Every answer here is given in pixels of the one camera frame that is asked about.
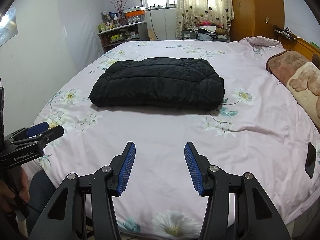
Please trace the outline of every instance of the orange box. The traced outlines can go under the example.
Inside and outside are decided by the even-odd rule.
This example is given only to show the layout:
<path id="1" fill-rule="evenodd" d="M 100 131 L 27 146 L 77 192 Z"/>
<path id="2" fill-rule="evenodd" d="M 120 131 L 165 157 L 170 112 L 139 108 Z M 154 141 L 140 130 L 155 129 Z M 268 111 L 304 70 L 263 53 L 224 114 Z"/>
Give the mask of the orange box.
<path id="1" fill-rule="evenodd" d="M 144 14 L 144 10 L 137 10 L 137 11 L 133 11 L 133 12 L 128 12 L 125 15 L 127 17 L 131 17 L 131 16 L 135 16 L 135 15 L 142 15 Z"/>

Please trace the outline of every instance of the black quilted fabric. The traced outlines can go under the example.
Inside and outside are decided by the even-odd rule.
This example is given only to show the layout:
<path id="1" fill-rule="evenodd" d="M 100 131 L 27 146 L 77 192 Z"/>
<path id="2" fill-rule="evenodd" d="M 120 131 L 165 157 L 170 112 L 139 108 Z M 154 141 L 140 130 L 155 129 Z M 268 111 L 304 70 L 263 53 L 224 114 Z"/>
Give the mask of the black quilted fabric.
<path id="1" fill-rule="evenodd" d="M 161 57 L 114 63 L 97 80 L 89 98 L 96 106 L 212 110 L 223 96 L 223 79 L 206 60 Z"/>

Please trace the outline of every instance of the bed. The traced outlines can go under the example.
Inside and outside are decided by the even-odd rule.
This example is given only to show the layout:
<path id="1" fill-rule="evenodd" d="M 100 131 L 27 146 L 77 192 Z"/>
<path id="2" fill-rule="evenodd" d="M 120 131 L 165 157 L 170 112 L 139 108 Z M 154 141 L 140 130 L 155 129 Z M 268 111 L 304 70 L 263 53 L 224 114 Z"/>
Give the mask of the bed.
<path id="1" fill-rule="evenodd" d="M 136 145 L 126 191 L 114 198 L 120 229 L 152 239 L 198 238 L 207 198 L 194 190 L 184 159 L 192 141 L 199 154 L 225 172 L 251 172 L 285 224 L 320 196 L 320 159 L 313 177 L 305 172 L 308 143 L 320 148 L 316 127 L 289 90 L 266 71 L 284 51 L 279 42 L 132 41 L 107 52 L 71 79 L 47 103 L 35 124 L 62 125 L 64 136 L 44 156 L 25 165 L 29 178 L 44 169 L 58 187 L 67 174 L 94 173 Z M 88 96 L 100 75 L 119 60 L 150 57 L 203 58 L 224 79 L 225 97 L 214 111 L 153 106 L 98 108 Z M 91 217 L 87 195 L 86 214 Z M 234 222 L 230 194 L 229 221 Z"/>

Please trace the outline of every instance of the wooden headboard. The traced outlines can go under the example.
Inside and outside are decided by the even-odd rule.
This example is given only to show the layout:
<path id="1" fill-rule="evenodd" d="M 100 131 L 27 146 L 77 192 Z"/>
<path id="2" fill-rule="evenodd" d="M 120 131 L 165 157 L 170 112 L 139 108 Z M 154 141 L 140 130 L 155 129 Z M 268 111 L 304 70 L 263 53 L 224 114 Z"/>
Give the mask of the wooden headboard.
<path id="1" fill-rule="evenodd" d="M 312 61 L 313 54 L 317 54 L 320 57 L 320 50 L 306 42 L 304 39 L 298 38 L 297 43 L 294 43 L 284 37 L 279 36 L 278 40 L 282 43 L 282 46 L 286 50 L 295 50 L 310 61 Z"/>

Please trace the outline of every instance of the person's leg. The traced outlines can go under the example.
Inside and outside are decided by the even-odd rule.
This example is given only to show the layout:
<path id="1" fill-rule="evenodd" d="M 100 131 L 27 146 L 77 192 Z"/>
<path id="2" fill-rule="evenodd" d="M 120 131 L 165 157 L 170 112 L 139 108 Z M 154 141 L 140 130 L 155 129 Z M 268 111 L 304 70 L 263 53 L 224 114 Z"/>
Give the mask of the person's leg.
<path id="1" fill-rule="evenodd" d="M 43 211 L 46 204 L 49 202 L 56 188 L 48 178 L 44 171 L 37 172 L 30 183 L 29 205 L 39 211 Z M 30 215 L 26 219 L 28 235 L 30 235 L 33 227 L 35 226 L 40 214 L 33 209 L 29 208 Z"/>

